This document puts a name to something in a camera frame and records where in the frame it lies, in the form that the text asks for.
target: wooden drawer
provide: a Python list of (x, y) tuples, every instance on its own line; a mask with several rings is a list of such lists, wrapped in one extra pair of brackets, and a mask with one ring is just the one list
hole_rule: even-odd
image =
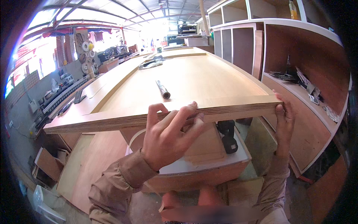
[[(331, 134), (321, 120), (295, 95), (266, 76), (263, 76), (262, 82), (291, 101), (292, 108), (296, 113), (296, 121), (290, 151), (302, 173), (306, 166), (323, 150)], [(267, 115), (265, 118), (275, 129), (276, 116)]]

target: wooden post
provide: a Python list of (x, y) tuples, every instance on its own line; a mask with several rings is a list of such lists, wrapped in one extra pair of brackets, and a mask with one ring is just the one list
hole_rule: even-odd
[(206, 16), (205, 16), (205, 10), (204, 10), (204, 2), (203, 0), (199, 0), (199, 5), (200, 5), (200, 12), (202, 14), (203, 17), (203, 22), (204, 22), (204, 27), (205, 27), (205, 32), (206, 32), (206, 36), (209, 36), (209, 27), (208, 27), (208, 23), (206, 21)]

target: fingernail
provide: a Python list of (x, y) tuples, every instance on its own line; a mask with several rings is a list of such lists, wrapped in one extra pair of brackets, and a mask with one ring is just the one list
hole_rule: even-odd
[(204, 113), (199, 113), (198, 117), (203, 121), (204, 120)]

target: left hand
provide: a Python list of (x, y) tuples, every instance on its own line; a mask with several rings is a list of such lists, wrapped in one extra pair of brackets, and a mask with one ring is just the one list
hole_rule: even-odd
[(187, 118), (197, 109), (193, 101), (179, 111), (171, 111), (163, 120), (158, 120), (158, 111), (168, 113), (163, 104), (149, 106), (147, 128), (144, 144), (141, 150), (143, 159), (155, 171), (180, 159), (204, 128), (204, 114), (199, 113), (194, 118), (193, 126), (186, 132), (180, 129)]

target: finger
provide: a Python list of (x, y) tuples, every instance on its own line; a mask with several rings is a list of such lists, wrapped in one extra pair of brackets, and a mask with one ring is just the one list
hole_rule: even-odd
[(275, 114), (276, 114), (276, 117), (277, 117), (277, 123), (278, 124), (286, 122), (286, 120), (285, 120), (285, 111), (284, 111), (284, 108), (283, 108), (283, 106), (281, 104), (276, 106)]
[(192, 115), (198, 108), (198, 104), (193, 101), (188, 106), (182, 107), (178, 114), (174, 117), (173, 121), (169, 124), (168, 129), (170, 132), (179, 131), (185, 124), (187, 118)]
[(293, 113), (293, 109), (291, 106), (291, 102), (289, 100), (285, 99), (280, 93), (275, 93), (275, 96), (277, 97), (277, 99), (284, 102), (283, 106), (286, 111), (286, 117), (288, 119), (294, 119), (294, 113)]
[(152, 104), (148, 108), (148, 116), (147, 116), (147, 128), (153, 127), (156, 123), (158, 123), (158, 111), (162, 111), (163, 113), (168, 113), (168, 109), (164, 106), (164, 104)]
[(204, 129), (204, 114), (199, 113), (194, 119), (193, 126), (182, 137), (181, 142), (182, 142), (183, 149), (187, 150), (193, 144), (193, 142), (199, 137), (203, 129)]
[(177, 110), (172, 110), (164, 119), (159, 121), (158, 125), (160, 126), (160, 128), (162, 130), (167, 128), (169, 126), (169, 124), (171, 123), (171, 121), (174, 119), (174, 117), (176, 116), (177, 113), (178, 113)]

